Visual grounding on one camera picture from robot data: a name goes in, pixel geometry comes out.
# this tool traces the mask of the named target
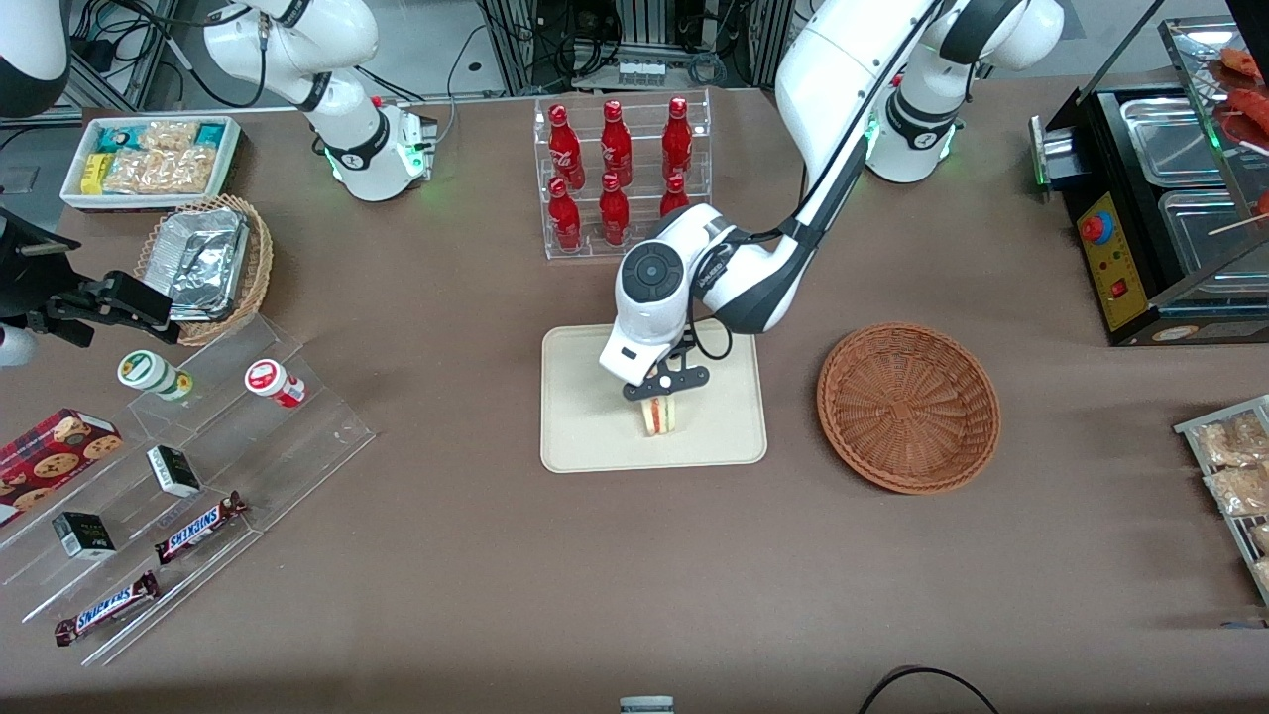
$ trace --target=red button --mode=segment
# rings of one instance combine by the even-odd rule
[[[1080,224],[1080,237],[1088,240],[1089,242],[1094,242],[1101,237],[1101,233],[1105,232],[1105,227],[1107,226],[1101,222],[1101,218],[1093,216]]]

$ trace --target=cookie box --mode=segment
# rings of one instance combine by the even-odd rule
[[[123,444],[114,425],[60,410],[0,448],[0,526],[28,511]]]

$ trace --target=red glass bottle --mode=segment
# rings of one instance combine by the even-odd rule
[[[604,170],[617,174],[622,185],[629,185],[634,178],[634,165],[631,152],[631,129],[622,119],[622,103],[615,99],[604,101],[604,133],[599,137],[604,151]]]
[[[665,195],[661,197],[661,216],[675,208],[681,208],[690,203],[688,194],[683,191],[683,174],[673,174],[665,179]]]
[[[604,194],[599,197],[599,214],[604,221],[604,240],[619,247],[626,242],[626,228],[631,224],[631,204],[622,191],[615,171],[604,174]]]
[[[581,216],[577,213],[577,204],[569,195],[569,185],[562,178],[551,176],[547,190],[551,191],[547,213],[551,214],[551,227],[560,250],[576,252],[581,247]]]
[[[692,126],[688,124],[688,100],[670,99],[670,120],[661,134],[661,174],[669,180],[674,174],[692,170]]]
[[[551,119],[551,162],[556,174],[563,176],[574,190],[581,190],[586,185],[586,171],[581,167],[581,142],[569,126],[569,112],[562,104],[553,104],[547,117]]]

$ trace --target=wicker basket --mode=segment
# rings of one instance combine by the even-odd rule
[[[1000,403],[973,355],[920,325],[884,322],[829,353],[816,389],[832,449],[865,479],[900,493],[964,486],[991,462]]]
[[[233,208],[245,214],[251,222],[251,232],[247,236],[247,252],[242,257],[242,274],[239,278],[237,307],[233,308],[233,312],[228,317],[218,322],[180,322],[180,344],[187,346],[202,346],[216,339],[221,332],[227,331],[231,326],[254,315],[260,308],[260,303],[264,302],[264,292],[269,288],[269,270],[273,268],[273,237],[269,235],[269,226],[264,224],[260,213],[250,203],[236,195],[217,195],[216,198],[181,205],[174,212],[189,213],[216,208]],[[133,275],[140,278],[145,274],[146,265],[150,263],[150,251],[155,246],[155,236],[159,235],[159,227],[162,226],[162,221],[166,221],[169,216],[171,213],[164,216],[159,221],[159,224],[150,231],[150,237],[141,249],[141,259],[137,260],[137,266],[132,270]]]

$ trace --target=table surface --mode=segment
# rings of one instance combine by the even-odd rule
[[[1004,711],[1265,710],[1269,632],[1217,628],[1256,596],[1170,427],[1265,393],[1269,347],[1105,345],[1061,200],[1028,193],[1027,118],[1070,90],[981,82],[934,176],[860,181],[759,337],[765,459],[575,476],[538,458],[541,341],[612,320],[614,264],[543,257],[532,100],[463,104],[435,179],[382,204],[331,180],[302,115],[240,114],[236,191],[277,242],[264,312],[382,436],[105,668],[0,592],[0,709],[603,713],[664,692],[838,713],[923,663]],[[769,227],[798,155],[766,95],[713,98],[716,204]],[[99,274],[154,221],[67,209],[61,230]],[[820,434],[824,356],[886,320],[952,335],[995,382],[1000,450],[961,491],[879,491]],[[0,373],[5,440],[63,406],[114,413],[135,396],[117,355],[154,346],[42,344]],[[942,681],[892,690],[874,711],[975,710]]]

